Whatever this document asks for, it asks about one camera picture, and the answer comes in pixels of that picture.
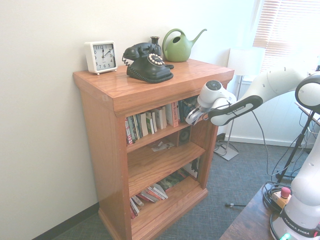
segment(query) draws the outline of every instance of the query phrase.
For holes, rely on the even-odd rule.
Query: gray carpet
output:
[[[225,207],[225,203],[247,204],[261,186],[270,181],[267,175],[267,152],[264,145],[248,143],[232,143],[239,154],[226,161],[217,154],[214,155],[207,183],[208,197],[185,214],[168,228],[156,240],[218,240],[229,225],[242,211],[242,207]],[[287,150],[287,147],[268,146],[269,173],[277,161]],[[280,162],[281,170],[288,154]],[[306,157],[303,153],[298,159],[295,169],[299,168]],[[284,178],[282,183],[290,185],[290,180]],[[98,214],[83,221],[55,240],[112,240]]]

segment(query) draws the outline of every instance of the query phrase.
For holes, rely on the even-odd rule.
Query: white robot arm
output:
[[[196,124],[201,116],[208,114],[214,125],[223,126],[266,101],[294,90],[299,104],[320,114],[320,73],[307,76],[303,63],[273,67],[258,75],[238,101],[221,83],[209,81],[186,122]],[[320,240],[317,228],[320,223],[320,137],[294,178],[291,190],[289,203],[272,224],[272,235],[276,240]]]

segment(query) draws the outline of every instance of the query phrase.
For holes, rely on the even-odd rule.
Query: window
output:
[[[261,72],[287,57],[302,59],[315,70],[319,23],[319,0],[265,0],[253,43],[265,48]]]

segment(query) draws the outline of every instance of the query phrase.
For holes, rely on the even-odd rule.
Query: floor lamp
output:
[[[227,67],[229,69],[234,69],[234,75],[241,76],[236,94],[237,100],[239,99],[241,84],[244,79],[244,76],[252,76],[259,74],[264,55],[265,49],[261,47],[230,48],[229,61]],[[231,122],[230,132],[226,146],[219,147],[215,151],[228,161],[238,154],[237,151],[229,147],[230,136],[233,126],[234,120],[232,120]]]

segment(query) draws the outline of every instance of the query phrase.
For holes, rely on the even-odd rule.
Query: wooden bookshelf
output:
[[[153,152],[150,143],[168,138],[177,141],[188,127],[167,126],[127,146],[125,118],[196,96],[210,80],[224,86],[234,71],[189,59],[174,62],[174,77],[148,84],[128,77],[126,66],[100,75],[75,72],[88,135],[99,216],[115,240],[151,240],[159,236],[208,194],[207,181],[218,128],[210,121],[192,126],[190,142]],[[147,203],[131,220],[131,196],[201,156],[197,181],[187,177],[168,191],[168,199]]]

